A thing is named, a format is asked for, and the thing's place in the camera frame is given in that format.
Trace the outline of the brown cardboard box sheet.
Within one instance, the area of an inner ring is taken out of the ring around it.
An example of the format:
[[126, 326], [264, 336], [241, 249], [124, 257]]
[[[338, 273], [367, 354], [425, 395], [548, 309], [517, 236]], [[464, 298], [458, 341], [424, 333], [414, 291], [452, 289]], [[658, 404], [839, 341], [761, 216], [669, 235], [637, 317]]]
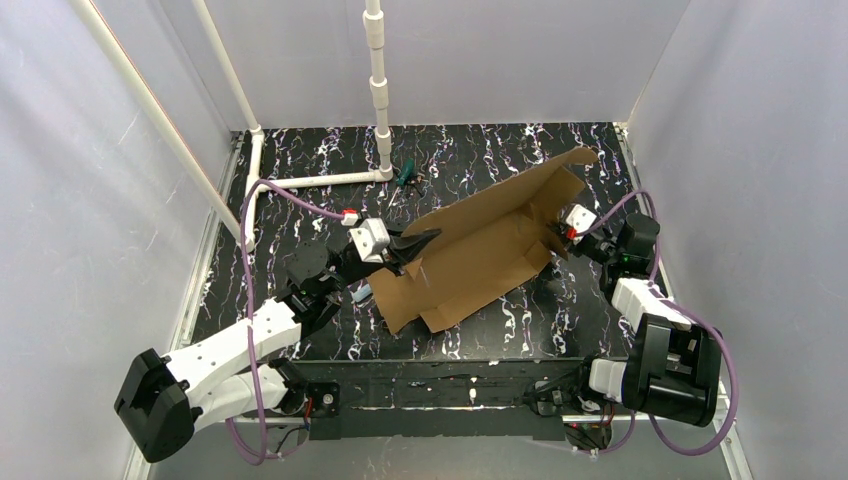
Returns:
[[416, 319], [433, 333], [449, 329], [565, 255], [551, 228], [585, 187], [569, 168], [597, 160], [574, 148], [411, 223], [405, 237], [440, 233], [403, 275], [381, 269], [368, 278], [388, 330]]

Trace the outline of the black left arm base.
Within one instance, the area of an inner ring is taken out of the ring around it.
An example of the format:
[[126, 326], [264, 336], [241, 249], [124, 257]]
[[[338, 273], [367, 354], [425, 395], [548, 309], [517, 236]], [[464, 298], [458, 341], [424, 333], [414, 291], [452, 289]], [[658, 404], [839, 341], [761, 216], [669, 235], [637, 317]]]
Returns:
[[288, 359], [272, 360], [267, 366], [281, 376], [279, 384], [285, 388], [282, 398], [273, 403], [274, 410], [306, 420], [338, 415], [341, 400], [338, 382], [310, 379]]

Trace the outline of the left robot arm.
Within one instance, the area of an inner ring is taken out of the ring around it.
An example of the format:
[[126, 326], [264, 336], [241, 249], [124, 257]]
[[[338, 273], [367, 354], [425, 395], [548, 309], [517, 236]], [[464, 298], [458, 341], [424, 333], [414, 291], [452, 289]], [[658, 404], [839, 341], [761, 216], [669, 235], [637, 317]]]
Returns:
[[337, 416], [338, 383], [309, 380], [289, 360], [262, 357], [326, 326], [349, 285], [378, 271], [403, 274], [440, 232], [404, 236], [370, 218], [350, 228], [338, 251], [304, 241], [286, 264], [283, 286], [254, 314], [193, 345], [137, 355], [114, 410], [144, 459], [167, 459], [197, 431], [244, 413], [275, 410], [304, 422]]

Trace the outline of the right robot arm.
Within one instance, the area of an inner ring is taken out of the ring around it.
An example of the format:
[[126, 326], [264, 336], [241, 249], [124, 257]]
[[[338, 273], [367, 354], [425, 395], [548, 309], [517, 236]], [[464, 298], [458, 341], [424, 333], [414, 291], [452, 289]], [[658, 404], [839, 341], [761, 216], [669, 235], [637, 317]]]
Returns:
[[634, 213], [611, 235], [593, 226], [596, 219], [574, 206], [564, 221], [564, 241], [570, 253], [601, 266], [600, 289], [635, 339], [624, 361], [590, 359], [585, 389], [631, 410], [706, 426], [715, 414], [722, 355], [717, 341], [668, 306], [649, 278], [659, 224]]

